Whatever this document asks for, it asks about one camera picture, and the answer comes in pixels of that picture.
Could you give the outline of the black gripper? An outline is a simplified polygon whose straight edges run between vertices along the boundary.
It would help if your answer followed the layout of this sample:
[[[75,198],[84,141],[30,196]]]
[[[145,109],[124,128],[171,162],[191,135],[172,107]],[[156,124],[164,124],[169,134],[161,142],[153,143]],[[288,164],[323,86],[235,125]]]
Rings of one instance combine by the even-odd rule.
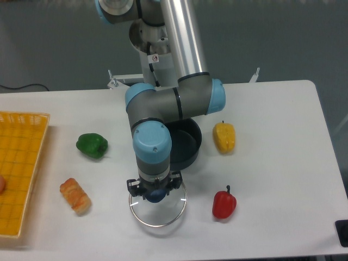
[[[164,190],[169,196],[172,190],[180,188],[182,181],[180,172],[168,172],[165,175],[147,175],[141,172],[138,179],[127,180],[127,190],[132,197],[142,197],[145,200],[155,190]]]

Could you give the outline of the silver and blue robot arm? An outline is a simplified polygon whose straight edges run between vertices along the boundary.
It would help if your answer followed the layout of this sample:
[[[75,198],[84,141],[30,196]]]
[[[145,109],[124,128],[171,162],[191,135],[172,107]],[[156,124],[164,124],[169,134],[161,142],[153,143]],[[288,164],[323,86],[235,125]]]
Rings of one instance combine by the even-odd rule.
[[[127,189],[153,203],[182,185],[172,159],[186,145],[168,126],[221,111],[226,95],[210,76],[192,1],[96,1],[110,24],[131,22],[129,39],[139,52],[144,80],[128,88],[126,112],[132,132],[138,179]]]

